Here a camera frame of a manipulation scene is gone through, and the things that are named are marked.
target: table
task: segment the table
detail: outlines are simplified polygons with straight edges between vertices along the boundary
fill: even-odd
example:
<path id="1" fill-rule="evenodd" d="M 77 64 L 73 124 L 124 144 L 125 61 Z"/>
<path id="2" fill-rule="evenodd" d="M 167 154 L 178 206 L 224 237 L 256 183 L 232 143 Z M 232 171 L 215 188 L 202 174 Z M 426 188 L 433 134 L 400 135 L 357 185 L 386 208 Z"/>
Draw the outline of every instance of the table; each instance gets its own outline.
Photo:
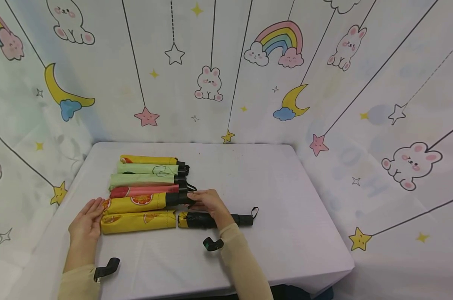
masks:
<path id="1" fill-rule="evenodd" d="M 242 228 L 270 285 L 317 293 L 346 276 L 353 259 L 289 145 L 100 142 L 93 146 L 9 299 L 56 299 L 68 251 L 68 225 L 92 198 L 108 197 L 121 154 L 173 156 L 191 166 L 188 182 L 215 188 L 233 214 L 258 206 Z M 104 277 L 102 300 L 231 293 L 219 251 L 202 241 L 216 230 L 171 228 L 102 236 L 97 265 L 121 259 Z"/>

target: yellow moon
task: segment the yellow moon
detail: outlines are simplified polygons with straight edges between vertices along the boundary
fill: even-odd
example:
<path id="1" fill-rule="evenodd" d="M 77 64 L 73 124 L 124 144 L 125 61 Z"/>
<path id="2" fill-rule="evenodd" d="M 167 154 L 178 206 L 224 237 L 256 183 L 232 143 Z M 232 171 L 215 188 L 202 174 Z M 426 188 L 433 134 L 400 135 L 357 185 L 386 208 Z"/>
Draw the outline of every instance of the yellow moon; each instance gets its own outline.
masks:
<path id="1" fill-rule="evenodd" d="M 290 110 L 292 110 L 293 113 L 295 113 L 295 117 L 301 116 L 307 110 L 310 109 L 309 107 L 298 108 L 296 106 L 296 98 L 298 98 L 298 95 L 300 94 L 301 91 L 303 91 L 303 88 L 305 88 L 306 86 L 307 85 L 300 85 L 292 89 L 286 94 L 285 98 L 283 98 L 283 102 L 281 102 L 281 107 L 289 108 Z"/>
<path id="2" fill-rule="evenodd" d="M 84 98 L 78 95 L 70 94 L 63 91 L 59 87 L 55 79 L 55 63 L 49 64 L 45 69 L 45 82 L 50 94 L 56 103 L 60 104 L 61 101 L 70 99 L 71 101 L 78 101 L 82 107 L 91 106 L 95 103 L 94 98 Z"/>

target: sleeve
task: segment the sleeve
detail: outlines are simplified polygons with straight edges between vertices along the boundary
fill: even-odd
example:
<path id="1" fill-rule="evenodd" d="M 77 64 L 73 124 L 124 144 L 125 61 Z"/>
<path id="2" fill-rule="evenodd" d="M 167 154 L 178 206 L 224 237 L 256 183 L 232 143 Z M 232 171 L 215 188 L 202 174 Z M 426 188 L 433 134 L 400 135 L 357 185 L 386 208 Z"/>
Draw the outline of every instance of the sleeve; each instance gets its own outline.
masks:
<path id="1" fill-rule="evenodd" d="M 221 257 L 228 268 L 240 300 L 272 300 L 270 285 L 235 223 L 220 231 Z"/>
<path id="2" fill-rule="evenodd" d="M 63 274 L 58 300 L 98 300 L 100 283 L 93 279 L 95 265 L 84 265 Z"/>

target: white backdrop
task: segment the white backdrop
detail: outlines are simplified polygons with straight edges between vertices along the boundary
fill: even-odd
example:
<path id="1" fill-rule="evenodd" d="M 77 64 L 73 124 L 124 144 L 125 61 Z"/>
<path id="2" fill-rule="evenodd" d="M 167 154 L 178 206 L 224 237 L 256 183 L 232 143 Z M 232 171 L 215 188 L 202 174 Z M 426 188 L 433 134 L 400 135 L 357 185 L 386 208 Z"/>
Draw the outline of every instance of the white backdrop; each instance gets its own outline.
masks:
<path id="1" fill-rule="evenodd" d="M 91 143 L 147 141 L 293 145 L 336 299 L 453 299 L 453 0 L 73 1 L 0 0 L 0 297 Z"/>

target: hanging star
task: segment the hanging star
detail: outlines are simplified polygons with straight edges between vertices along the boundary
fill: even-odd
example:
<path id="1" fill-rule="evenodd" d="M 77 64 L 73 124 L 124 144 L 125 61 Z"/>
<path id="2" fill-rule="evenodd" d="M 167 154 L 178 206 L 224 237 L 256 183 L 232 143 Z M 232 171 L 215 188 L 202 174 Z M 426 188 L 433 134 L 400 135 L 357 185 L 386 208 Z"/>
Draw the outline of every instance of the hanging star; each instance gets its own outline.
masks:
<path id="1" fill-rule="evenodd" d="M 150 75 L 153 76 L 154 79 L 159 76 L 159 74 L 155 72 L 155 69 L 153 69 L 153 72 L 151 72 Z"/>
<path id="2" fill-rule="evenodd" d="M 352 183 L 352 185 L 353 185 L 353 184 L 357 184 L 358 186 L 360 186 L 360 179 L 361 179 L 361 178 L 355 178 L 355 177 L 352 177 L 352 178 L 353 178 L 353 183 Z"/>
<path id="3" fill-rule="evenodd" d="M 406 105 L 407 104 L 405 104 L 403 106 L 399 106 L 398 104 L 395 104 L 395 110 L 393 111 L 393 114 L 388 116 L 388 119 L 393 120 L 393 122 L 391 122 L 391 125 L 395 125 L 396 120 L 398 120 L 398 119 L 406 118 L 406 115 L 403 113 L 403 110 L 406 107 Z"/>
<path id="4" fill-rule="evenodd" d="M 360 228 L 356 228 L 355 234 L 350 235 L 349 238 L 353 242 L 351 250 L 360 248 L 363 251 L 366 251 L 366 243 L 371 239 L 371 235 L 363 234 Z"/>
<path id="5" fill-rule="evenodd" d="M 416 238 L 416 240 L 421 240 L 423 242 L 423 244 L 425 243 L 426 239 L 429 238 L 430 236 L 428 234 L 422 234 L 420 232 L 420 234 L 418 235 L 418 237 Z"/>
<path id="6" fill-rule="evenodd" d="M 192 10 L 192 11 L 195 13 L 195 15 L 197 15 L 197 16 L 198 16 L 200 13 L 203 12 L 203 10 L 201 10 L 200 7 L 199 7 L 198 2 L 197 2 L 197 5 L 196 5 L 194 8 L 192 8 L 191 10 Z"/>
<path id="7" fill-rule="evenodd" d="M 63 181 L 63 183 L 58 187 L 57 186 L 53 187 L 53 190 L 55 191 L 55 195 L 51 199 L 50 204 L 58 203 L 58 205 L 61 205 L 61 202 L 65 198 L 66 193 L 68 192 L 65 189 L 65 182 Z"/>
<path id="8" fill-rule="evenodd" d="M 315 153 L 315 156 L 317 157 L 318 154 L 321 152 L 321 151 L 328 151 L 328 147 L 325 146 L 325 144 L 323 143 L 323 141 L 325 140 L 325 136 L 322 135 L 320 137 L 317 137 L 316 135 L 313 135 L 313 142 L 310 144 L 310 148 L 313 150 L 313 152 Z"/>
<path id="9" fill-rule="evenodd" d="M 150 113 L 150 111 L 145 107 L 141 113 L 135 114 L 134 116 L 141 120 L 141 126 L 158 126 L 156 124 L 156 119 L 160 115 Z"/>
<path id="10" fill-rule="evenodd" d="M 181 57 L 185 55 L 185 53 L 183 51 L 178 50 L 178 47 L 176 47 L 175 43 L 173 43 L 173 45 L 171 46 L 171 50 L 165 51 L 165 54 L 168 55 L 168 57 L 170 58 L 170 65 L 173 63 L 179 63 L 180 65 L 183 64 L 183 62 L 181 61 Z"/>
<path id="11" fill-rule="evenodd" d="M 233 133 L 231 133 L 230 130 L 226 130 L 226 135 L 221 137 L 223 139 L 223 143 L 226 143 L 226 142 L 231 143 L 231 138 L 233 136 L 235 136 L 235 135 Z"/>
<path id="12" fill-rule="evenodd" d="M 6 241 L 6 240 L 11 240 L 10 238 L 10 233 L 13 230 L 13 227 L 10 228 L 10 230 L 6 231 L 6 233 L 0 233 L 0 245 Z"/>

